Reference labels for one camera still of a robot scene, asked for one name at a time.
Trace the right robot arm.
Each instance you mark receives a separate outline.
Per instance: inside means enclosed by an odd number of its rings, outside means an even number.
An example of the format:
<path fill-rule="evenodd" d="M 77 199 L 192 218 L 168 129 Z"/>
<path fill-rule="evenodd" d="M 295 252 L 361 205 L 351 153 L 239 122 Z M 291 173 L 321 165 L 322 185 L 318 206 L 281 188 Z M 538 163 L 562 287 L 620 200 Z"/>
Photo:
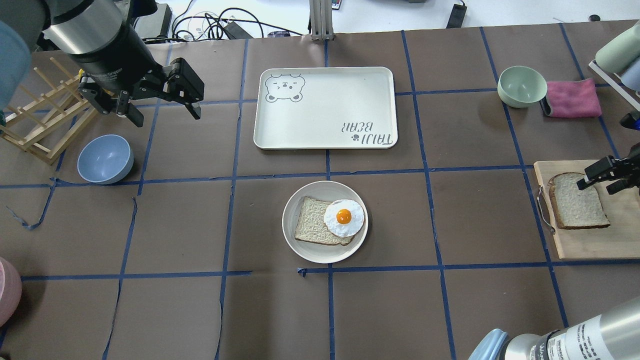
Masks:
<path fill-rule="evenodd" d="M 639 146 L 621 159 L 538 161 L 535 205 L 561 260 L 639 258 Z M 639 299 L 545 335 L 494 329 L 471 360 L 637 360 Z"/>

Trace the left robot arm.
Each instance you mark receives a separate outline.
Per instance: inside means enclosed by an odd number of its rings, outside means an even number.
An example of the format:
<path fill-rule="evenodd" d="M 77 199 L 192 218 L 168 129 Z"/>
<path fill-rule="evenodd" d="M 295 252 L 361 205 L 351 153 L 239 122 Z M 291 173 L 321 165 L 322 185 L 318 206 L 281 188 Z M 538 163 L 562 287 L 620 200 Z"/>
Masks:
<path fill-rule="evenodd" d="M 3 110 L 43 37 L 82 69 L 78 91 L 101 114 L 114 112 L 142 127 L 144 116 L 131 101 L 158 98 L 201 118 L 203 80 L 183 58 L 159 64 L 112 0 L 3 0 L 0 25 Z"/>

